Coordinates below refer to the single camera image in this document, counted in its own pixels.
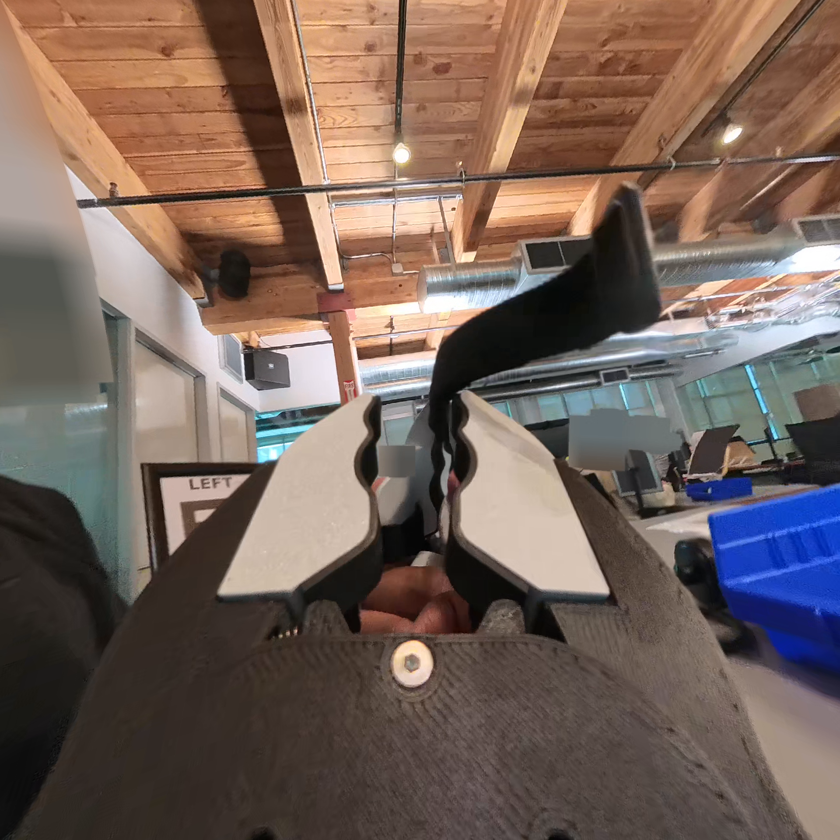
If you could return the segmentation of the large blue plastic bin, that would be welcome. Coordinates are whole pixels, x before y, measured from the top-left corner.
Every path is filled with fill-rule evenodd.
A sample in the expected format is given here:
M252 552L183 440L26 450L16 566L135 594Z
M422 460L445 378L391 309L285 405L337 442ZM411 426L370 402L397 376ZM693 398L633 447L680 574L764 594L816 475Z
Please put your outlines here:
M839 485L716 511L708 526L730 612L783 659L837 676Z

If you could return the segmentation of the large silver air duct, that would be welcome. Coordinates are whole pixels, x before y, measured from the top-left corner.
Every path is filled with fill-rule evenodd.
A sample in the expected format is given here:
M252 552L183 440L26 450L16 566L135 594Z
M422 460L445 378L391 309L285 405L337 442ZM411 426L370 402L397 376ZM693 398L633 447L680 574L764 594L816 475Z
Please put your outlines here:
M565 272L592 248L590 237L522 240L508 260L440 264L420 269L424 313L490 308ZM658 244L661 287L838 270L839 216L792 219L768 234Z

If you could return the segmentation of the black flag panel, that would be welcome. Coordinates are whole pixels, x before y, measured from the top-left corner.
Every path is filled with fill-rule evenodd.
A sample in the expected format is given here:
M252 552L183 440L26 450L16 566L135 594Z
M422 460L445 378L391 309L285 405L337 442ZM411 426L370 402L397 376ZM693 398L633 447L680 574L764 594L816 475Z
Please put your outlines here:
M726 450L739 428L740 425L736 423L709 428L702 432L693 444L686 477L694 480L720 474Z

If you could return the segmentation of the small blue plastic bin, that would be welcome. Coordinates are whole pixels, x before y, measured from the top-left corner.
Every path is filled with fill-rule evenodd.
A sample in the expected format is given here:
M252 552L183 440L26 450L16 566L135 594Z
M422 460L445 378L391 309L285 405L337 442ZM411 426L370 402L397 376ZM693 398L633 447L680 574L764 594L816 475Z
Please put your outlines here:
M687 497L695 502L718 502L753 496L753 483L748 477L698 481L686 485Z

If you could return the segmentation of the person's right hand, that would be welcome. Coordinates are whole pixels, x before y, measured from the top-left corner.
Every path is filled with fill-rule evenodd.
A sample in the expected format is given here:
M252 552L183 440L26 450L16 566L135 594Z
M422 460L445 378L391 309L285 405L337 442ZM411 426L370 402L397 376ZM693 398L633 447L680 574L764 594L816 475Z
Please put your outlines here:
M469 634L467 602L446 572L433 566L384 571L360 608L363 634Z

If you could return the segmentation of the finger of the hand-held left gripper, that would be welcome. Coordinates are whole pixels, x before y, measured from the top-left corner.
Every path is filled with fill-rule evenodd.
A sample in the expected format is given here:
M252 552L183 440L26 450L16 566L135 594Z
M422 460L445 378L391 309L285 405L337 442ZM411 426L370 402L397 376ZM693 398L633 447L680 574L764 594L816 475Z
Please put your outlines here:
M445 494L445 469L435 472L434 433L426 406L409 430L406 443L385 448L385 524L403 524L417 511L425 527L438 526L438 508L432 491Z

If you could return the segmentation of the black box speaker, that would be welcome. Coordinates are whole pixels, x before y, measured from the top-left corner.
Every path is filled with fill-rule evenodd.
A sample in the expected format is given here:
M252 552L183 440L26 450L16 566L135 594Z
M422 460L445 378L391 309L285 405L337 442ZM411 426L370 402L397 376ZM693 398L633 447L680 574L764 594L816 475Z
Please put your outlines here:
M251 349L243 352L245 381L258 391L284 390L291 387L288 357L275 349Z

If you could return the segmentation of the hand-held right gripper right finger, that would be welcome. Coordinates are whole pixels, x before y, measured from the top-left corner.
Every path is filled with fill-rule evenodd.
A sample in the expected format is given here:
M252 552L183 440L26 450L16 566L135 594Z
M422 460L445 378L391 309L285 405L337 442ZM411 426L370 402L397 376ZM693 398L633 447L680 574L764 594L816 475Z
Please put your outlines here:
M602 567L550 451L473 392L452 403L447 576L473 611L603 604Z

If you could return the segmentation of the black ceiling pipe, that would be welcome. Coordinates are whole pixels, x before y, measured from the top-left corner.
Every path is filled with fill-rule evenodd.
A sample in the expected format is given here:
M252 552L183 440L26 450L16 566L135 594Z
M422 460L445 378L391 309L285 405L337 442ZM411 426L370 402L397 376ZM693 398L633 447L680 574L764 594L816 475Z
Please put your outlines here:
M785 156L754 155L728 159L701 161L674 161L609 165L591 168L563 168L504 173L481 173L428 178L395 178L386 181L328 182L316 185L287 185L279 187L242 187L230 190L205 190L197 192L168 192L131 196L78 198L79 209L112 209L122 207L164 206L175 204L245 201L258 198L314 196L332 193L393 192L404 190L430 190L443 187L502 185L520 182L558 181L578 177L603 177L608 175L670 174L694 170L716 170L765 165L818 165L838 162L838 153L809 153Z

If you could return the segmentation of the black round wall speaker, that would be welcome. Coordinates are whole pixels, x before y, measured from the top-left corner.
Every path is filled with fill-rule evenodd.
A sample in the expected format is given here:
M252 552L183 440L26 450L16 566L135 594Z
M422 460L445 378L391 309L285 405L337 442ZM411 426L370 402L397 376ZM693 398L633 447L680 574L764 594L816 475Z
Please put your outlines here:
M212 308L220 301L238 301L247 298L251 264L247 255L229 248L218 257L216 267L204 265L198 271L203 287L203 297L195 299L199 308Z

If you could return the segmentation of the person's left forearm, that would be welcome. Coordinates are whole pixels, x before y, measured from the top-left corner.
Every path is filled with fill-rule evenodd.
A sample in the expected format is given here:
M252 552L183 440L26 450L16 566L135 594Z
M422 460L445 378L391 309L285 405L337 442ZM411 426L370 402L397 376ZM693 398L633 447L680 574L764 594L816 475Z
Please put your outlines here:
M127 606L72 501L1 478L1 837L54 766Z

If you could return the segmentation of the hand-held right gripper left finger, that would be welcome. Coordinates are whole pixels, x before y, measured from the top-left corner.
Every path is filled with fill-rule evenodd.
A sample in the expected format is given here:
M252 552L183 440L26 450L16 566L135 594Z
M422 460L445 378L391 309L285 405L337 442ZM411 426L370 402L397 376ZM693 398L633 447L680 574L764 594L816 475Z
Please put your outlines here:
M281 456L217 589L225 602L360 606L382 576L373 484L382 404L363 394Z

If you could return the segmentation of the grey framed door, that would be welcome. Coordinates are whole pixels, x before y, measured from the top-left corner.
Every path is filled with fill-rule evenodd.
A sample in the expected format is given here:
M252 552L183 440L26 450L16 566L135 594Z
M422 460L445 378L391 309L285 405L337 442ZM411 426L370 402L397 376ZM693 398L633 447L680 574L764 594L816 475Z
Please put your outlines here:
M151 579L142 465L186 463L200 454L196 369L142 331L131 343L134 477L132 594Z
M255 410L218 385L217 414L220 460L225 463L256 463Z

